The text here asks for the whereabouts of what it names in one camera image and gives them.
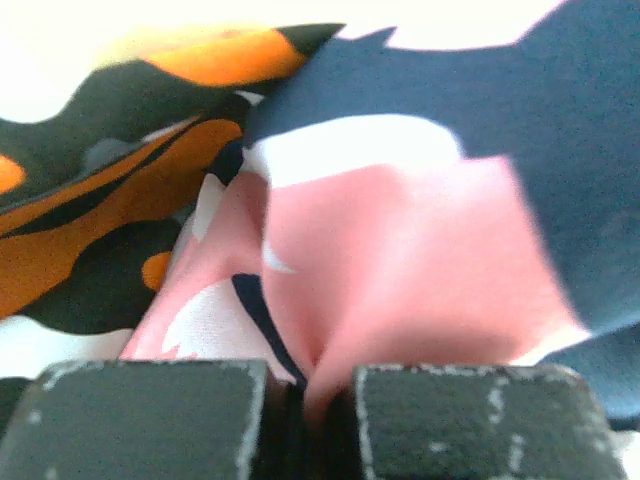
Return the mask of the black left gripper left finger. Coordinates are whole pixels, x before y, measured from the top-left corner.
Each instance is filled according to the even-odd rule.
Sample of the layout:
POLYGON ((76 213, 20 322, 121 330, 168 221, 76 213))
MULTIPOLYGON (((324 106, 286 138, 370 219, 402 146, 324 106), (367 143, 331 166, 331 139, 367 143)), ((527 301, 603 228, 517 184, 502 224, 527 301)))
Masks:
POLYGON ((263 361, 65 362, 24 392, 5 479, 281 479, 286 387, 263 361))

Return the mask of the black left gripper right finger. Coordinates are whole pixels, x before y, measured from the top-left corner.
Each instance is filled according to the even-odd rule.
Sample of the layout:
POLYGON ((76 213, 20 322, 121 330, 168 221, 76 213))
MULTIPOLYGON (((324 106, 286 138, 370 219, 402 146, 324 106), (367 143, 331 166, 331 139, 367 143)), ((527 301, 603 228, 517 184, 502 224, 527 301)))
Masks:
POLYGON ((330 479, 624 479, 573 371, 376 365, 327 418, 330 479))

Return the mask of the pink navy shark print shorts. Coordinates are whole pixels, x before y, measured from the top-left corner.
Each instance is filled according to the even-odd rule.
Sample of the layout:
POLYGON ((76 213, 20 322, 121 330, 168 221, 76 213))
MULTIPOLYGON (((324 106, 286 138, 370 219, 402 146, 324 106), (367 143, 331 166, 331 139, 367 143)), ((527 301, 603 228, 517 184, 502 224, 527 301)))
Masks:
POLYGON ((639 420, 639 5, 344 28, 208 174, 127 360, 264 357, 319 420, 369 363, 579 372, 639 420))

